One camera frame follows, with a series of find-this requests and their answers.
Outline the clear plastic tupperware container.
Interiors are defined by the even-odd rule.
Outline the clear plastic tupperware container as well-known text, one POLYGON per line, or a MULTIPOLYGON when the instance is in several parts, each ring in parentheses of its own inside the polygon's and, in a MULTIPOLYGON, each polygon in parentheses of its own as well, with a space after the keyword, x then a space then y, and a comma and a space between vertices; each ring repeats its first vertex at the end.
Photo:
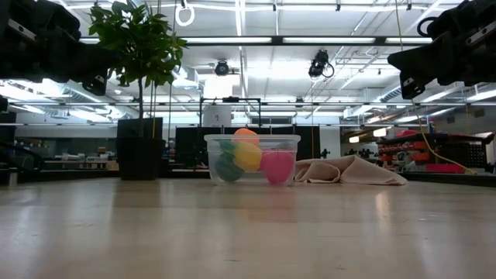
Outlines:
POLYGON ((272 134, 260 134, 260 144, 259 147, 263 152, 270 150, 274 151, 290 151, 294 154, 294 173, 293 178, 289 180, 286 184, 270 184, 265 178, 263 172, 259 169, 258 171, 248 172, 235 182, 226 182, 219 178, 215 170, 215 163, 219 156, 222 154, 220 149, 220 142, 223 140, 231 140, 232 135, 226 134, 209 134, 204 136, 204 140, 207 143, 207 153, 208 153, 208 170, 212 182, 217 185, 275 185, 275 186, 288 186, 293 183, 295 175, 295 164, 296 155, 298 152, 298 143, 301 137, 298 135, 272 135, 272 134))

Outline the green plant in black pot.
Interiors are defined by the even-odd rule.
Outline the green plant in black pot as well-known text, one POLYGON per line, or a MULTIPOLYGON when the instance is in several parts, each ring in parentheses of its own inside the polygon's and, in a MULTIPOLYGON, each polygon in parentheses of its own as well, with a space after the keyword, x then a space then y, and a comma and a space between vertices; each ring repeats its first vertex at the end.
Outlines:
POLYGON ((121 87, 138 85, 138 118, 118 121, 119 175, 124 181, 155 180, 165 146, 163 120, 144 117, 144 91, 173 83, 186 41, 176 35, 165 15, 153 14, 146 4, 115 0, 109 9, 93 5, 89 15, 89 33, 96 34, 98 45, 119 58, 109 67, 108 76, 117 78, 121 87))

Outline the red parts shelf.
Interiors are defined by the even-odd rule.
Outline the red parts shelf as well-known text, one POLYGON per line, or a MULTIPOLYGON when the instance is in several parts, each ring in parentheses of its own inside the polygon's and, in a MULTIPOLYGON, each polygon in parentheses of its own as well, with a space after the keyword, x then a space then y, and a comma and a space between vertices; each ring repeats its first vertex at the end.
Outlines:
POLYGON ((488 165, 487 145, 496 135, 416 133, 377 142, 382 166, 398 173, 472 174, 488 165))

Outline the orange toy fruit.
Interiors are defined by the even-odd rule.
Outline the orange toy fruit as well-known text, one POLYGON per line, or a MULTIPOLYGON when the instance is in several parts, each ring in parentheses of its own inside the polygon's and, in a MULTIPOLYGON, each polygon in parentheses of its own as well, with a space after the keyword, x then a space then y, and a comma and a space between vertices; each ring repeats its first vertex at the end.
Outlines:
POLYGON ((257 133, 247 128, 237 129, 231 139, 233 143, 250 143, 259 146, 260 138, 257 133))

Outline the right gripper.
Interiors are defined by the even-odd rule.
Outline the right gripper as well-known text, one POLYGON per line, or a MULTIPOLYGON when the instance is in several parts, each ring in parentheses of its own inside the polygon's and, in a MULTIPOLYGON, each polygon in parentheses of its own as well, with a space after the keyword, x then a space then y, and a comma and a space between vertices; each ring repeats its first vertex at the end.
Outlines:
POLYGON ((431 38, 435 45, 387 58, 400 71, 403 99, 420 95, 435 79, 440 84, 496 83, 496 0, 463 0, 455 8, 421 20, 418 34, 431 38))

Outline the white box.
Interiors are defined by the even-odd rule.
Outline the white box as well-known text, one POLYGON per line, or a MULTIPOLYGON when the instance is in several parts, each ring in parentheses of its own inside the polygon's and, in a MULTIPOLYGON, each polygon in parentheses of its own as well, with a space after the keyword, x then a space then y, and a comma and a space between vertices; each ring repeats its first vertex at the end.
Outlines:
POLYGON ((211 105, 202 112, 202 125, 205 127, 229 127, 232 125, 232 107, 211 105))

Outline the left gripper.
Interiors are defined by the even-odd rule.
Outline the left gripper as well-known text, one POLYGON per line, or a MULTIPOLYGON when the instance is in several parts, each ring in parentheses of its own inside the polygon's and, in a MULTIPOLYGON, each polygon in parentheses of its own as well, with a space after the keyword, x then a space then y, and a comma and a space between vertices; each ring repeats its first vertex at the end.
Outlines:
POLYGON ((0 79, 73 80, 105 95, 109 69, 121 57, 96 44, 84 46, 80 27, 75 16, 49 0, 0 0, 0 79))

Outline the green toy watermelon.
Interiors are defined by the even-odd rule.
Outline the green toy watermelon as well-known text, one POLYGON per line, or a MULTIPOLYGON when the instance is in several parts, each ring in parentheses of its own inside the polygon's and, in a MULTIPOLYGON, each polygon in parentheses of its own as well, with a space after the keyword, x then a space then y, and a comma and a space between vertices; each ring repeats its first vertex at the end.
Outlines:
POLYGON ((245 174, 245 170, 235 165, 233 157, 228 154, 219 156, 215 163, 215 170, 219 178, 226 182, 235 182, 245 174))

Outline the yellow toy fruit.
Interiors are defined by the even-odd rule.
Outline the yellow toy fruit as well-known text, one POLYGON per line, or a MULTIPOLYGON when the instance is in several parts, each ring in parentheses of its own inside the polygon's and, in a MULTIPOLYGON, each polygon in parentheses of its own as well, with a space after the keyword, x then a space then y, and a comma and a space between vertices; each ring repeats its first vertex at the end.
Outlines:
POLYGON ((220 142, 222 154, 244 171, 260 169, 263 151, 257 139, 233 139, 220 142))

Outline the beige cloth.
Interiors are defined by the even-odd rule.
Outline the beige cloth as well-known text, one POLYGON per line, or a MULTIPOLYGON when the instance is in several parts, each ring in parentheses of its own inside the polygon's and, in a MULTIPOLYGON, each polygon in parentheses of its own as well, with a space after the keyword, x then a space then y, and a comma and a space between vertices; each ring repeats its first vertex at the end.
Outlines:
POLYGON ((336 159, 307 159, 295 164, 297 182, 402 186, 408 180, 354 155, 336 159))

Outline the red toy dragon fruit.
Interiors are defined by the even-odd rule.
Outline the red toy dragon fruit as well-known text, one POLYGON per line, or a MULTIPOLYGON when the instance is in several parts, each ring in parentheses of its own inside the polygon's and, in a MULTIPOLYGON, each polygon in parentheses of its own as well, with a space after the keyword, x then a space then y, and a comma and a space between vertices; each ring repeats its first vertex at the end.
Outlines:
POLYGON ((263 152, 260 170, 270 184, 286 184, 293 178, 294 154, 290 151, 263 152))

